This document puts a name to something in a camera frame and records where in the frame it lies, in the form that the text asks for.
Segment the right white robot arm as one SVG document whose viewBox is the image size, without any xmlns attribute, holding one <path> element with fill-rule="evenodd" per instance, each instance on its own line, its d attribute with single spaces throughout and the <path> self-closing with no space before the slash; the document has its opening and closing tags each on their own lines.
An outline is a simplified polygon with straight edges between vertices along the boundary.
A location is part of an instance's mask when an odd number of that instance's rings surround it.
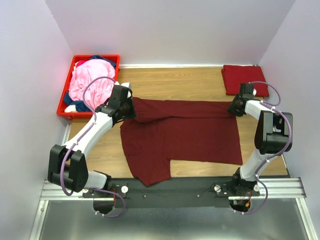
<svg viewBox="0 0 320 240">
<path fill-rule="evenodd" d="M 262 84 L 274 90 L 277 103 L 255 98 L 255 84 Z M 288 152 L 293 145 L 293 115 L 277 109 L 282 98 L 272 85 L 262 81 L 241 83 L 228 108 L 228 112 L 242 117 L 250 115 L 257 120 L 254 136 L 255 149 L 245 164 L 237 169 L 230 182 L 222 190 L 233 196 L 253 191 L 263 170 L 277 157 Z"/>
</svg>

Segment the maroon t shirt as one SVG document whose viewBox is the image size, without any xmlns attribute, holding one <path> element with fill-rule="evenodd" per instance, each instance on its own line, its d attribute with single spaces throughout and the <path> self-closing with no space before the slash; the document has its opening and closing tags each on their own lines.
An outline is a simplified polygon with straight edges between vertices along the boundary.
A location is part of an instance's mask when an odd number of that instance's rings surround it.
<svg viewBox="0 0 320 240">
<path fill-rule="evenodd" d="M 134 178 L 151 186 L 171 178 L 171 160 L 242 165 L 236 116 L 226 101 L 133 98 L 137 114 L 120 127 Z"/>
</svg>

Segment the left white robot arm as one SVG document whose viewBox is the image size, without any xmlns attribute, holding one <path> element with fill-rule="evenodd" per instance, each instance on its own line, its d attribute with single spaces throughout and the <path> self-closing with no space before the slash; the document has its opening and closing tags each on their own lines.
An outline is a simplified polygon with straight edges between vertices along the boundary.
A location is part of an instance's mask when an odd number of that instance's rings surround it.
<svg viewBox="0 0 320 240">
<path fill-rule="evenodd" d="M 111 177 L 89 171 L 86 158 L 100 138 L 112 127 L 136 117 L 130 82 L 115 85 L 106 104 L 98 106 L 89 122 L 63 145 L 54 145 L 49 154 L 47 179 L 70 196 L 93 189 L 101 198 L 111 191 Z"/>
</svg>

